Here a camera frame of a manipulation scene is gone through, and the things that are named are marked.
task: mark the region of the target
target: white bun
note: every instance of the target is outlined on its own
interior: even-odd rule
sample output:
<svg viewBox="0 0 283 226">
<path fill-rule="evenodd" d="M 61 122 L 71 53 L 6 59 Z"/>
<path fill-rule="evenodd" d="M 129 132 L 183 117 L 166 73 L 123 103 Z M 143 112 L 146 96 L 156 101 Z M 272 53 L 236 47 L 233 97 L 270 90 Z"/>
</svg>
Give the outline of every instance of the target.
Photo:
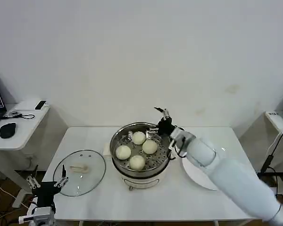
<svg viewBox="0 0 283 226">
<path fill-rule="evenodd" d="M 116 156 L 120 160 L 125 160 L 131 156 L 131 149 L 126 145 L 121 145 L 116 150 Z"/>
<path fill-rule="evenodd" d="M 142 150 L 146 154 L 154 154 L 157 151 L 157 144 L 153 140 L 146 140 L 142 145 Z"/>
<path fill-rule="evenodd" d="M 135 155 L 129 160 L 129 166 L 132 170 L 140 171 L 145 167 L 146 161 L 141 155 Z"/>
<path fill-rule="evenodd" d="M 132 141 L 136 145 L 141 145 L 146 140 L 146 135 L 143 132 L 135 132 L 132 136 Z"/>
</svg>

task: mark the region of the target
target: steamer basket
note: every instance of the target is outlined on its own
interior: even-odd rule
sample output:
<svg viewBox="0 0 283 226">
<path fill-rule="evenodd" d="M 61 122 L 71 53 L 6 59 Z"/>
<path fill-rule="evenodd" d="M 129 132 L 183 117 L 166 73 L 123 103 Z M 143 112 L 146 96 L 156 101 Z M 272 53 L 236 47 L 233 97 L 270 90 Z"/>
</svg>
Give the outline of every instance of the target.
<svg viewBox="0 0 283 226">
<path fill-rule="evenodd" d="M 146 179 L 158 175 L 169 164 L 170 159 L 168 149 L 170 141 L 168 136 L 160 137 L 158 134 L 149 133 L 149 128 L 155 128 L 156 125 L 147 122 L 135 122 L 119 129 L 110 141 L 110 152 L 114 166 L 125 176 L 131 178 Z M 142 151 L 142 145 L 136 145 L 132 142 L 133 133 L 140 131 L 146 134 L 147 139 L 155 141 L 158 145 L 154 154 L 146 154 Z M 141 155 L 146 160 L 143 170 L 135 171 L 129 168 L 129 160 L 119 160 L 116 157 L 116 149 L 121 145 L 127 145 L 131 149 L 131 156 Z"/>
</svg>

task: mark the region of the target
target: white table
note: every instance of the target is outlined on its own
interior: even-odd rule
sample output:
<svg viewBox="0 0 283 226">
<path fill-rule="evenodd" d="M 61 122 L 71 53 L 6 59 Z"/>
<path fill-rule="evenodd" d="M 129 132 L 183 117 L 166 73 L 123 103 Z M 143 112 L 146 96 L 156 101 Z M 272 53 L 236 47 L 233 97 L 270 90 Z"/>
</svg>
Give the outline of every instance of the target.
<svg viewBox="0 0 283 226">
<path fill-rule="evenodd" d="M 17 207 L 19 205 L 18 201 L 21 201 L 22 198 L 28 193 L 31 192 L 30 187 L 26 180 L 24 180 L 19 174 L 17 174 L 11 167 L 12 164 L 2 155 L 2 151 L 18 151 L 22 149 L 26 143 L 28 142 L 31 135 L 34 133 L 35 129 L 38 127 L 40 122 L 42 121 L 43 117 L 47 113 L 49 106 L 44 107 L 41 111 L 18 111 L 22 114 L 33 114 L 35 117 L 33 119 L 23 119 L 23 118 L 16 118 L 16 119 L 5 119 L 0 121 L 0 128 L 1 126 L 15 122 L 16 132 L 14 136 L 8 139 L 2 139 L 0 137 L 0 172 L 4 174 L 6 177 L 10 178 L 13 182 L 19 185 L 22 190 L 17 196 L 13 207 Z"/>
<path fill-rule="evenodd" d="M 265 116 L 268 118 L 268 120 L 272 123 L 272 125 L 275 127 L 275 129 L 278 132 L 283 132 L 283 112 L 269 111 L 269 112 L 265 112 Z M 274 160 L 272 162 L 273 164 L 272 166 L 275 167 L 278 164 L 280 164 L 282 161 L 283 161 L 283 155 L 277 161 Z M 278 190 L 279 190 L 278 193 L 283 195 L 283 181 L 280 177 L 277 177 L 277 180 L 278 180 Z"/>
<path fill-rule="evenodd" d="M 118 128 L 69 128 L 45 174 L 52 181 L 59 162 L 69 154 L 92 149 L 102 153 Z M 185 128 L 205 136 L 227 150 L 231 158 L 254 169 L 231 128 Z M 184 172 L 180 160 L 171 161 L 160 184 L 144 190 L 129 191 L 111 157 L 105 157 L 106 174 L 91 192 L 78 197 L 57 194 L 55 218 L 92 221 L 207 221 L 252 219 L 220 191 L 194 183 Z"/>
</svg>

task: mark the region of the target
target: computer mouse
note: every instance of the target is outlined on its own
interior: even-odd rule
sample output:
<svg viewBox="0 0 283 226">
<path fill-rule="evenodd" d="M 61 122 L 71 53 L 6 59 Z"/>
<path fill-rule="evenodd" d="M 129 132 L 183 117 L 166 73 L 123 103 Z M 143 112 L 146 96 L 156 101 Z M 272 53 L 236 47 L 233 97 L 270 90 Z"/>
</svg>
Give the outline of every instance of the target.
<svg viewBox="0 0 283 226">
<path fill-rule="evenodd" d="M 15 134 L 16 124 L 8 123 L 0 128 L 0 137 L 3 139 L 10 138 Z"/>
</svg>

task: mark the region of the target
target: white plate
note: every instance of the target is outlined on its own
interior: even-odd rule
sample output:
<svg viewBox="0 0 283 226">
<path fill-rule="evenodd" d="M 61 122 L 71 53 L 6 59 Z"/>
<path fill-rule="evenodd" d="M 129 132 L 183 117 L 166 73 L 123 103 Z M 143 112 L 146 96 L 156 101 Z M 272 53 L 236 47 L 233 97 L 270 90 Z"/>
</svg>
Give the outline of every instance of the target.
<svg viewBox="0 0 283 226">
<path fill-rule="evenodd" d="M 217 187 L 213 184 L 213 182 L 207 177 L 204 172 L 202 172 L 199 168 L 190 163 L 187 158 L 182 158 L 182 160 L 185 172 L 193 181 L 207 189 L 218 190 Z"/>
</svg>

